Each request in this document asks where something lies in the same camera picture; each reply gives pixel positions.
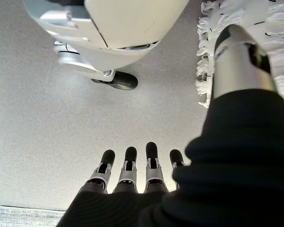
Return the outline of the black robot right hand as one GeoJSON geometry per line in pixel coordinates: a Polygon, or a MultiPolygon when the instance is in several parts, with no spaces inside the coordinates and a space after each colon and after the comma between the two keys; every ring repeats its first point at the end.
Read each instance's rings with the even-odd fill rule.
{"type": "Polygon", "coordinates": [[[269,58],[239,25],[217,38],[202,133],[173,192],[80,190],[60,227],[284,227],[284,99],[269,58]]]}

